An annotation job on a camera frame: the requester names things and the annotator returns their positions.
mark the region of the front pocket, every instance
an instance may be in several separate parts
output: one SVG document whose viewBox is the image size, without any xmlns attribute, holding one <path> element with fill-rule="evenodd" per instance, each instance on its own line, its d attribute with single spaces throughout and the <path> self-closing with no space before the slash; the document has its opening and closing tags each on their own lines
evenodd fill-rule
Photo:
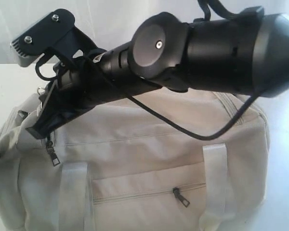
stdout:
<svg viewBox="0 0 289 231">
<path fill-rule="evenodd" d="M 92 180 L 97 231 L 197 230 L 205 209 L 204 164 Z M 180 196 L 173 192 L 178 188 Z"/>
</svg>

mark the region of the fabric bag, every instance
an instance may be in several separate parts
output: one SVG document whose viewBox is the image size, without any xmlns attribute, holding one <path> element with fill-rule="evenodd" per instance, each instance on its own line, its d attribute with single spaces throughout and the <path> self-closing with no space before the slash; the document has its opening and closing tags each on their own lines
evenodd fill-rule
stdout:
<svg viewBox="0 0 289 231">
<path fill-rule="evenodd" d="M 243 104 L 197 90 L 137 99 L 201 135 Z M 31 96 L 0 132 L 0 216 L 9 231 L 215 231 L 263 201 L 269 133 L 255 105 L 213 141 L 182 134 L 128 100 L 36 140 L 25 128 L 38 107 Z"/>
</svg>

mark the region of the zipper pull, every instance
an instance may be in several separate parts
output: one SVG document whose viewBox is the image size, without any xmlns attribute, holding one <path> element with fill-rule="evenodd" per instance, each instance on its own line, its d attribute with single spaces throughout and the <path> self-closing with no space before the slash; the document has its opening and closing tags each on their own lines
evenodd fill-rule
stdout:
<svg viewBox="0 0 289 231">
<path fill-rule="evenodd" d="M 189 207 L 190 202 L 189 202 L 185 197 L 183 197 L 183 196 L 181 195 L 179 188 L 174 188 L 174 189 L 172 190 L 172 192 L 173 192 L 175 198 L 177 198 L 179 201 L 181 201 L 181 203 L 182 203 L 186 208 Z"/>
<path fill-rule="evenodd" d="M 49 137 L 47 137 L 46 151 L 52 160 L 53 166 L 55 167 L 55 166 L 59 165 L 60 160 L 59 160 L 57 154 L 54 152 L 53 142 L 49 139 Z"/>
</svg>

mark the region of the bolt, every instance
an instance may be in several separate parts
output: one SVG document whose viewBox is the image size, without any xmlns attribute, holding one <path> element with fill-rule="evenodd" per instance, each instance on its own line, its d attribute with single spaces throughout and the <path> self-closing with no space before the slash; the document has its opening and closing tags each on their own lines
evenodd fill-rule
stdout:
<svg viewBox="0 0 289 231">
<path fill-rule="evenodd" d="M 161 49 L 162 46 L 163 46 L 162 41 L 158 41 L 158 42 L 156 43 L 156 45 L 155 45 L 155 47 L 156 47 L 157 49 Z"/>
<path fill-rule="evenodd" d="M 31 38 L 31 36 L 26 36 L 25 39 L 24 39 L 24 41 L 25 41 L 25 43 L 27 43 L 27 44 L 32 43 L 32 38 Z"/>
<path fill-rule="evenodd" d="M 52 20 L 53 20 L 54 22 L 58 22 L 58 21 L 59 21 L 59 16 L 58 16 L 57 14 L 54 14 L 54 15 L 52 16 Z"/>
</svg>

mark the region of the zipper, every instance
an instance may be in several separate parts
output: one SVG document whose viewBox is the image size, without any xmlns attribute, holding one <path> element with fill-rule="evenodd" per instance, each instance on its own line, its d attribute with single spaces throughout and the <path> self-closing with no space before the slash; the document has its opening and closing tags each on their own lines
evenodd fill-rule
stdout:
<svg viewBox="0 0 289 231">
<path fill-rule="evenodd" d="M 237 108 L 230 99 L 230 97 L 226 93 L 221 92 L 213 92 L 213 94 L 220 100 L 227 113 L 229 114 L 230 118 L 232 118 L 237 113 Z M 243 117 L 240 117 L 240 119 L 236 122 L 237 125 L 241 125 L 243 123 Z"/>
<path fill-rule="evenodd" d="M 56 152 L 54 151 L 54 147 L 53 147 L 53 141 L 51 139 L 51 135 L 47 136 L 46 138 L 46 151 L 48 153 L 48 155 L 50 156 L 50 159 L 52 160 L 53 166 L 57 166 L 60 164 L 60 160 L 56 154 Z"/>
<path fill-rule="evenodd" d="M 167 189 L 167 190 L 161 190 L 157 192 L 147 192 L 147 193 L 139 193 L 139 194 L 133 194 L 133 195 L 123 195 L 123 196 L 117 196 L 117 197 L 111 197 L 111 198 L 102 198 L 102 199 L 95 199 L 93 200 L 94 204 L 102 204 L 107 202 L 116 202 L 116 201 L 124 201 L 124 200 L 130 200 L 130 199 L 138 199 L 143 197 L 151 197 L 151 196 L 158 196 L 158 195 L 164 195 L 164 194 L 174 194 L 174 198 L 178 199 L 185 207 L 188 207 L 190 205 L 190 202 L 182 196 L 181 192 L 191 191 L 195 189 L 199 189 L 202 187 L 205 187 L 205 183 L 197 183 L 197 184 L 190 184 L 179 187 L 175 187 L 173 189 Z"/>
</svg>

